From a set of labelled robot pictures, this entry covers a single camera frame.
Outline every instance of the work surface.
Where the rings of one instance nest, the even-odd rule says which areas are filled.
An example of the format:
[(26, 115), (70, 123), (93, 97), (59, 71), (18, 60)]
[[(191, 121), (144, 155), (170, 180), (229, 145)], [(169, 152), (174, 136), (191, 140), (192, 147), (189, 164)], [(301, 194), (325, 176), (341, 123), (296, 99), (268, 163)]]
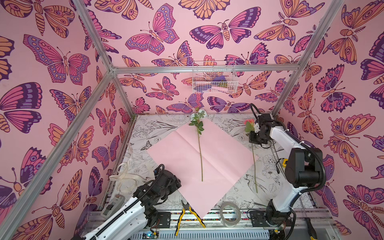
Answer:
[[(244, 132), (245, 125), (243, 124), (244, 120), (249, 118), (253, 118), (253, 115), (208, 115), (208, 119), (252, 151), (252, 144), (248, 142), (248, 137)], [(129, 142), (133, 150), (133, 158), (129, 164), (129, 173), (140, 175), (147, 180), (153, 179), (153, 170), (157, 167), (157, 164), (146, 150), (166, 137), (169, 133), (176, 130), (179, 126), (182, 126), (189, 121), (189, 115), (138, 116)], [(277, 143), (275, 144), (275, 147), (276, 150), (281, 149)], [(214, 209), (219, 209), (222, 202), (226, 201), (233, 202), (238, 205), (240, 209), (264, 208), (258, 204), (268, 204), (269, 200), (278, 193), (281, 181), (284, 178), (281, 171), (280, 174), (277, 173), (276, 159), (273, 156), (272, 149), (273, 147), (263, 149), (260, 146), (253, 144), (254, 154), (258, 156), (258, 161), (256, 161), (256, 182), (258, 192), (256, 193), (255, 190), (254, 166), (252, 166), (227, 192), (227, 194), (222, 197), (222, 199), (215, 205)], [(186, 170), (185, 174), (200, 174), (200, 172), (191, 173)], [(303, 195), (301, 198), (305, 208), (313, 208), (312, 202), (307, 194)], [(168, 200), (165, 203), (156, 206), (156, 208), (161, 210), (182, 209), (180, 203), (181, 199), (183, 199), (183, 196), (176, 191), (168, 197)], [(295, 203), (294, 208), (301, 208), (300, 201)]]

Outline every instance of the wire cutter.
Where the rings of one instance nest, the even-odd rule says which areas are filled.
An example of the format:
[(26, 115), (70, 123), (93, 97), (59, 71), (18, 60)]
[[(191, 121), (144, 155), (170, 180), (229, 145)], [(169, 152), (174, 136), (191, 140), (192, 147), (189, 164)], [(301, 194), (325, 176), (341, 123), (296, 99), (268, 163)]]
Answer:
[(179, 234), (181, 220), (183, 219), (185, 211), (187, 211), (187, 210), (189, 210), (193, 215), (195, 215), (195, 217), (199, 220), (199, 222), (203, 226), (203, 228), (205, 228), (205, 224), (203, 223), (203, 221), (201, 220), (199, 215), (193, 210), (193, 208), (191, 208), (189, 203), (184, 204), (183, 200), (181, 200), (181, 204), (183, 205), (183, 213), (180, 215), (179, 220), (177, 221), (177, 228), (176, 228), (175, 236), (177, 236)]

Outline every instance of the wire basket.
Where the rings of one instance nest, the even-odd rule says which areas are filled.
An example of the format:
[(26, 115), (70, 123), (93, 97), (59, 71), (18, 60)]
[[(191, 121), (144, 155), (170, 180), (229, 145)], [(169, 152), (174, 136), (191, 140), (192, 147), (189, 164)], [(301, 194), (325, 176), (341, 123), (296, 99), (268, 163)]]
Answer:
[(235, 93), (237, 90), (236, 65), (213, 65), (212, 61), (194, 61), (192, 67), (193, 93)]

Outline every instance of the pink wrapping paper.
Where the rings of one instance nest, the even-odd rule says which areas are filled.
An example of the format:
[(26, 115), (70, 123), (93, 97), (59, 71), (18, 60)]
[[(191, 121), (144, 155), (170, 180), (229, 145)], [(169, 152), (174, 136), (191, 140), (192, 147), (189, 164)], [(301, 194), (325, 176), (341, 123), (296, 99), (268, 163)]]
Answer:
[(150, 147), (147, 152), (157, 164), (181, 180), (179, 192), (204, 217), (253, 164), (252, 152), (210, 120), (203, 120), (199, 143), (195, 126), (185, 124)]

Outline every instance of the tape roll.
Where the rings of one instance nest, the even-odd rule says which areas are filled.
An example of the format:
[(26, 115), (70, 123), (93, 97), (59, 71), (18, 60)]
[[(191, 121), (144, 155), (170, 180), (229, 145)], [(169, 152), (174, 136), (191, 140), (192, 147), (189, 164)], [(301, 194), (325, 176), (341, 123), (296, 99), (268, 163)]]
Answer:
[[(223, 211), (225, 208), (230, 208), (232, 209), (235, 213), (236, 213), (236, 220), (227, 220), (224, 218), (224, 215), (223, 215)], [(236, 224), (238, 224), (240, 222), (240, 219), (241, 219), (241, 212), (240, 212), (240, 209), (237, 205), (235, 205), (234, 203), (232, 202), (224, 202), (222, 205), (221, 205), (221, 208), (220, 208), (220, 222), (226, 226), (226, 227), (234, 227)]]

